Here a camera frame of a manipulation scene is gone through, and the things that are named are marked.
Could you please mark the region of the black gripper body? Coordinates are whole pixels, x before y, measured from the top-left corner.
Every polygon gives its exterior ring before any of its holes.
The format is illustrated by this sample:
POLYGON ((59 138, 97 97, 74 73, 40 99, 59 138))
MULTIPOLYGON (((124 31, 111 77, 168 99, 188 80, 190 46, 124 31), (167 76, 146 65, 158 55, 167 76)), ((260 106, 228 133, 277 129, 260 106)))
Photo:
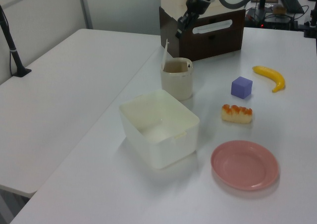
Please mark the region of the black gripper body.
POLYGON ((207 8, 209 7, 211 0, 187 0, 186 6, 187 14, 197 14, 202 15, 206 12, 207 8))

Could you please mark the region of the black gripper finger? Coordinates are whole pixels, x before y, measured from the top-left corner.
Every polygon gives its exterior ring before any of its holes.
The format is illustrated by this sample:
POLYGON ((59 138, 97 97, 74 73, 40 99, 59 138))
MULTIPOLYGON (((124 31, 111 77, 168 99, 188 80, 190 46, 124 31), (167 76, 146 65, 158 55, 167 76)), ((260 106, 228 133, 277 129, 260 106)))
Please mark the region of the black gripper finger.
POLYGON ((185 13, 182 17, 182 31, 186 31, 191 27, 198 18, 199 15, 196 13, 185 13))
POLYGON ((177 30, 176 30, 176 37, 181 37, 182 34, 186 31, 189 21, 190 21, 190 14, 188 13, 188 11, 186 11, 184 13, 183 16, 181 16, 178 20, 177 20, 177 30))

